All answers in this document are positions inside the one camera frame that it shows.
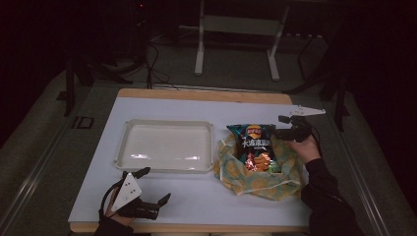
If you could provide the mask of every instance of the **chip bag logo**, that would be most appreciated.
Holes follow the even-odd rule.
[[[262,129],[259,125],[251,125],[246,128],[246,134],[252,139],[258,139],[261,137]]]

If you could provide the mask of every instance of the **rectangular tray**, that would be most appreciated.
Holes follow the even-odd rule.
[[[212,124],[206,121],[134,119],[114,163],[117,168],[153,172],[208,172],[212,168]]]

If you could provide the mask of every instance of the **person's arm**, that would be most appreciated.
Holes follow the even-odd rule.
[[[319,147],[312,136],[302,143],[286,142],[305,163],[309,184],[301,192],[301,200],[312,209],[312,236],[364,235],[350,205],[337,189],[337,180],[328,172]]]
[[[95,230],[94,236],[133,235],[133,228],[129,227],[129,225],[135,218],[123,217],[111,210],[115,199],[115,193],[116,190],[113,191],[105,216],[98,222],[98,228]]]

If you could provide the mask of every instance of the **dark sleeve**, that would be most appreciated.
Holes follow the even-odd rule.
[[[306,164],[309,184],[301,192],[301,200],[312,209],[312,236],[364,235],[356,222],[355,212],[337,189],[337,180],[330,175],[319,158]]]
[[[94,236],[132,236],[133,228],[125,226],[111,218],[103,218],[98,222]]]

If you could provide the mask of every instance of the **floral cloth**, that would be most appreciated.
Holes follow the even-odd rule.
[[[214,163],[214,176],[237,195],[252,194],[274,201],[299,195],[303,185],[303,164],[297,154],[282,141],[272,137],[271,142],[281,173],[248,170],[235,157],[235,139],[230,135],[218,143],[219,159]]]

